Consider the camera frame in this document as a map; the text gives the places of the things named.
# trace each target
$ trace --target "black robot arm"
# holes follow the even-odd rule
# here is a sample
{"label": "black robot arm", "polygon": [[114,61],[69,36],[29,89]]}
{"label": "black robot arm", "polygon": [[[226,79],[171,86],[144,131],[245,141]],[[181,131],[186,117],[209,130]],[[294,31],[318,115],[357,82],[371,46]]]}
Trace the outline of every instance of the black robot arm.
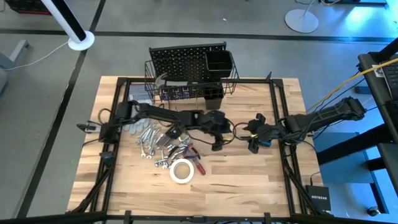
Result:
{"label": "black robot arm", "polygon": [[364,118],[365,112],[366,110],[358,99],[347,97],[333,106],[310,114],[287,116],[280,119],[275,125],[266,124],[265,117],[257,114],[256,119],[251,120],[244,129],[250,131],[254,136],[254,138],[247,139],[249,150],[257,153],[258,144],[261,141],[281,139],[289,144],[297,144],[302,142],[309,132],[341,120],[361,120]]}
{"label": "black robot arm", "polygon": [[[137,113],[131,118],[132,107]],[[211,145],[211,150],[222,150],[223,145],[228,141],[223,140],[224,133],[231,133],[230,121],[225,118],[221,111],[213,110],[204,113],[202,110],[172,111],[147,103],[128,101],[118,104],[115,118],[108,123],[104,123],[99,134],[99,141],[105,143],[115,142],[118,128],[126,124],[134,124],[140,119],[151,118],[159,121],[172,123],[172,127],[166,135],[172,139],[177,139],[182,133],[189,130],[199,130],[205,134],[214,136],[215,142]]]}

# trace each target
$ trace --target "pegboard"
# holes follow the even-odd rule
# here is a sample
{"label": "pegboard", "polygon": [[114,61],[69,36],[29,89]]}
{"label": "pegboard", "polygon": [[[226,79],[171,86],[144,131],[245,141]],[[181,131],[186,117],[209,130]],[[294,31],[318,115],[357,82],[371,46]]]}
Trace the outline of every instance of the pegboard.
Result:
{"label": "pegboard", "polygon": [[149,48],[155,77],[167,73],[170,81],[203,80],[207,76],[205,53],[226,50],[226,42],[164,48]]}

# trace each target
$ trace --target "roll of tape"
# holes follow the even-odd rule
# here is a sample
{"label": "roll of tape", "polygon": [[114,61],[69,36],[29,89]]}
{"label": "roll of tape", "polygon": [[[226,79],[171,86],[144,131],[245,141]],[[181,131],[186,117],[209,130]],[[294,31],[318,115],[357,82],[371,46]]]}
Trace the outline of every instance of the roll of tape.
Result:
{"label": "roll of tape", "polygon": [[[187,178],[179,179],[175,175],[175,170],[177,169],[178,166],[184,165],[184,164],[189,166],[189,174],[188,174]],[[186,184],[189,181],[191,181],[193,178],[193,173],[194,173],[193,165],[188,159],[177,159],[175,162],[172,163],[172,166],[170,167],[170,176],[178,184]]]}

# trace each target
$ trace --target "hammer head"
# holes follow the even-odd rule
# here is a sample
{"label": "hammer head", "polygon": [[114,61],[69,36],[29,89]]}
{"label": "hammer head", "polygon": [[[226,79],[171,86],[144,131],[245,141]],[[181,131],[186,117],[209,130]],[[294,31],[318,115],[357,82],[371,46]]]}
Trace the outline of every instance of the hammer head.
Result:
{"label": "hammer head", "polygon": [[164,84],[165,84],[165,80],[164,80],[164,78],[167,76],[167,72],[165,72],[165,73],[163,73],[163,74],[161,74],[161,75],[159,75],[157,78],[156,78],[156,80],[155,80],[155,86],[156,86],[156,88],[162,88],[162,86],[164,86]]}

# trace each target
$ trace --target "concrete floor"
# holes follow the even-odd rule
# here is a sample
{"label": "concrete floor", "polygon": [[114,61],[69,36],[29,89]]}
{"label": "concrete floor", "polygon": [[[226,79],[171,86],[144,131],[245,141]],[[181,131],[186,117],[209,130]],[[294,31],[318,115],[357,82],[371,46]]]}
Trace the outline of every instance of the concrete floor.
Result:
{"label": "concrete floor", "polygon": [[[67,3],[82,26],[88,29],[100,0],[67,0]],[[108,0],[96,30],[306,36],[284,24],[284,14],[295,8],[304,9],[305,6],[293,0],[283,3],[278,0]],[[316,3],[311,11],[318,16],[320,26],[307,34],[310,36],[397,37],[391,13],[384,7],[326,7]],[[60,30],[60,26],[51,16],[23,15],[9,8],[0,12],[0,52],[9,55],[19,39],[27,39],[31,44],[21,64],[43,57],[67,41],[63,35],[1,34],[2,29]],[[386,45],[380,42],[97,36],[85,57],[29,216],[65,211],[85,137],[76,124],[90,117],[102,75],[143,75],[144,62],[150,59],[149,47],[223,41],[233,53],[241,77],[265,77],[272,71],[274,77],[299,78],[306,107],[356,73],[358,54],[378,51]],[[0,219],[16,215],[78,56],[78,52],[63,47],[43,62],[11,73],[9,84],[0,96],[0,167],[7,171],[0,173],[0,205],[3,208]],[[370,96],[355,97],[366,108],[375,105]],[[378,111],[373,110],[360,122],[342,122],[328,131],[363,132],[380,122]],[[374,205],[370,199],[364,203],[369,207]],[[339,215],[345,214],[342,205],[334,209]],[[351,218],[366,217],[354,215]]]}

